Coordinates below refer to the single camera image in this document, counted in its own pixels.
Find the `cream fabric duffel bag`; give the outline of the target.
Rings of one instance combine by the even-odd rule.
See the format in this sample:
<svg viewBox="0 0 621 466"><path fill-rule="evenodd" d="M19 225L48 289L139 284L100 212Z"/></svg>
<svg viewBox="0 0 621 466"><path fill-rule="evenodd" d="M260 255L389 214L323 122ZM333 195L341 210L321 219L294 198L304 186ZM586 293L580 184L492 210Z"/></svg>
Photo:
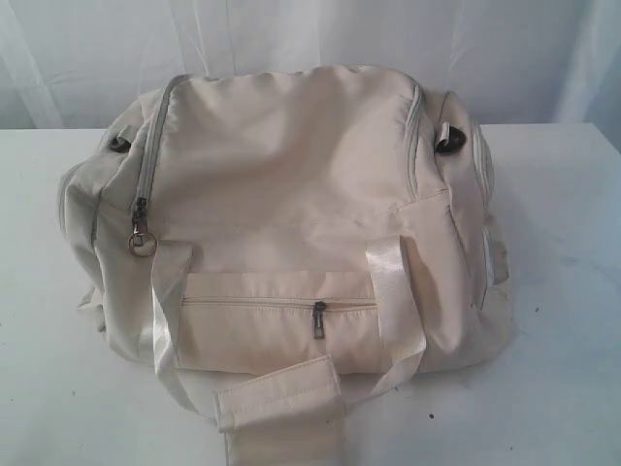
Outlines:
<svg viewBox="0 0 621 466"><path fill-rule="evenodd" d="M199 413L183 370L242 374L205 412L230 465L331 465L361 397L486 361L513 331L494 171L453 92L376 66L139 97L60 187L81 310Z"/></svg>

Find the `white backdrop curtain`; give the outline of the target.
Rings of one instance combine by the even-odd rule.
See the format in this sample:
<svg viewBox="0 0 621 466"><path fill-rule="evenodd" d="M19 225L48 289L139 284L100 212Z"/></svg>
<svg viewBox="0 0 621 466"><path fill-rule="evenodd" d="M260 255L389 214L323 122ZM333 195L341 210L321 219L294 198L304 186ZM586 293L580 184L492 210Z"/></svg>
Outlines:
<svg viewBox="0 0 621 466"><path fill-rule="evenodd" d="M486 123L620 129L616 1L5 1L1 124L108 125L177 74L375 64Z"/></svg>

